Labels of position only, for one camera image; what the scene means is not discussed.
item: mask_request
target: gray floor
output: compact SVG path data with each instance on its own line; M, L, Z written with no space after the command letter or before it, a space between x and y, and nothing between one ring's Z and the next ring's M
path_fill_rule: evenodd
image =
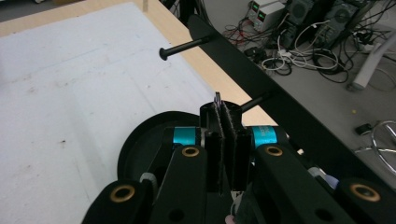
M33 0L0 1L0 22L17 19L19 17L28 16L62 6L64 5L55 5L51 0L46 0L40 4L37 4Z

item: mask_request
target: electronic equipment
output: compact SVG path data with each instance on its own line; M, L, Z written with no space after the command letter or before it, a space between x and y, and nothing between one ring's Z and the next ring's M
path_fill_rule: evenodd
M289 12L288 21L295 25L301 25L315 2L313 0L293 0L286 10Z
M280 37L280 44L286 49L292 49L294 47L294 41L301 30L300 26L296 26L289 21L285 21L279 30L286 30Z
M259 14L259 10L262 7L266 7L270 4L277 2L277 0L255 0L252 1L250 10L247 13L247 17L251 21L255 21L257 18L257 14Z
M315 46L331 49L350 34L373 3L369 0L336 0L324 19L329 22L322 24L315 34L318 37Z
M275 2L269 6L259 10L256 20L254 21L254 29L263 32L272 28L282 15L285 5Z
M324 16L330 10L334 0L292 0L287 3L286 10L289 16L280 28L287 30L281 36L280 43L286 49L294 48L296 37L307 26L323 21ZM297 46L311 38L315 30L306 30L299 38Z

